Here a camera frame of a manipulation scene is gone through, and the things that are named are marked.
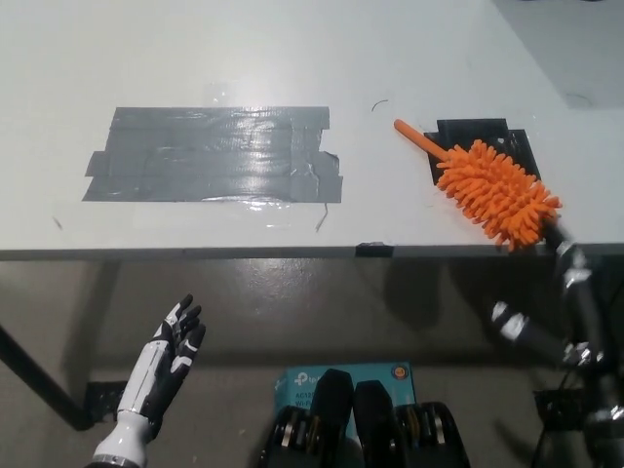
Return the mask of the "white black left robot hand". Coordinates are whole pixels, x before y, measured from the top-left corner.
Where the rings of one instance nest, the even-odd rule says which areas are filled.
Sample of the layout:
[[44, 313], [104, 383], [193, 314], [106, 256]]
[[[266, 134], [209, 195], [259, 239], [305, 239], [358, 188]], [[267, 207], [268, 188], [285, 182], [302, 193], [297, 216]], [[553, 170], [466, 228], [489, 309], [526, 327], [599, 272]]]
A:
[[203, 342], [200, 313], [188, 294], [143, 346], [116, 410], [116, 425], [98, 444], [91, 467], [147, 465], [147, 446], [158, 436]]

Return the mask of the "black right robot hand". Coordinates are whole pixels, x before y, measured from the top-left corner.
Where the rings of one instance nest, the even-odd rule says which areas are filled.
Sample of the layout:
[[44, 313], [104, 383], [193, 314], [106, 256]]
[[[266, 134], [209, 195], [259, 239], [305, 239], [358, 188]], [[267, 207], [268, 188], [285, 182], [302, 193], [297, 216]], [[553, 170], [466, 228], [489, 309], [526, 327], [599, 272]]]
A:
[[556, 221], [542, 223], [545, 244], [555, 255], [555, 276], [573, 339], [562, 341], [504, 301], [491, 308], [489, 321], [507, 341], [537, 352], [549, 362], [570, 369], [603, 374], [617, 367], [613, 340], [593, 285], [594, 270], [582, 249]]

